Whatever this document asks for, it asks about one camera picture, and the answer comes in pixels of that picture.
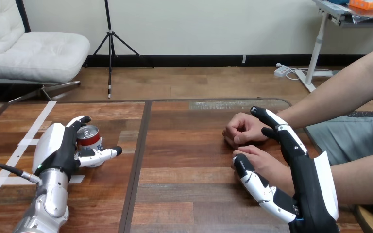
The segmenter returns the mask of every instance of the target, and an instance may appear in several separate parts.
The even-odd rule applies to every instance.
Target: prosthetic hand
[[[69,217],[68,182],[79,167],[112,159],[122,153],[121,147],[87,150],[75,154],[79,128],[91,120],[88,116],[73,119],[66,127],[51,125],[36,145],[34,175],[22,177],[36,183],[36,196],[14,233],[58,233]]]
[[[277,140],[291,168],[295,195],[290,197],[258,174],[244,154],[233,159],[242,183],[266,211],[288,223],[292,233],[338,233],[338,202],[326,152],[310,159],[294,130],[271,111],[252,107],[251,114],[272,129],[262,133]]]

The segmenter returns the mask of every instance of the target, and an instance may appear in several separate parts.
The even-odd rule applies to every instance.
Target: tripod
[[[111,74],[112,74],[112,63],[115,59],[115,57],[117,57],[117,55],[115,55],[115,48],[114,48],[114,40],[113,38],[116,37],[120,42],[122,42],[126,47],[128,47],[132,52],[134,52],[138,57],[139,59],[142,59],[144,60],[144,58],[139,55],[139,53],[137,53],[137,51],[135,51],[133,48],[131,48],[131,46],[129,46],[127,43],[125,43],[125,41],[123,41],[119,36],[117,36],[115,34],[115,32],[112,30],[112,27],[111,27],[111,19],[109,17],[109,6],[108,6],[108,0],[105,0],[105,9],[106,9],[106,20],[108,21],[108,32],[106,33],[106,36],[105,38],[103,39],[103,41],[101,42],[101,44],[98,46],[97,50],[95,51],[93,57],[98,53],[99,49],[102,47],[102,45],[105,43],[106,39],[109,38],[109,79],[108,79],[108,98],[111,98]],[[146,63],[148,64],[149,67],[151,67],[152,69],[155,68],[150,62],[146,61]],[[88,61],[85,62],[84,64],[84,67],[87,68],[88,67]]]

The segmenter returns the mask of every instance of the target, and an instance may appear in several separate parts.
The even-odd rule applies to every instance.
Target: forearm
[[[373,99],[373,52],[352,63],[278,115],[302,128],[351,112]]]
[[[373,204],[373,155],[331,166],[338,203]]]

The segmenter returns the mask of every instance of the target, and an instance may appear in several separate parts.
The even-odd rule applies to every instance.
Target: orange object
[[[350,0],[349,5],[364,10],[373,10],[373,0]]]

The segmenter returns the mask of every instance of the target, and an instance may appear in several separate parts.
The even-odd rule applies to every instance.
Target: soda can
[[[102,137],[99,134],[99,129],[94,125],[85,125],[79,128],[76,136],[76,143],[79,151],[92,149],[100,150],[103,148]],[[97,167],[103,164],[103,162],[104,161],[87,167]]]

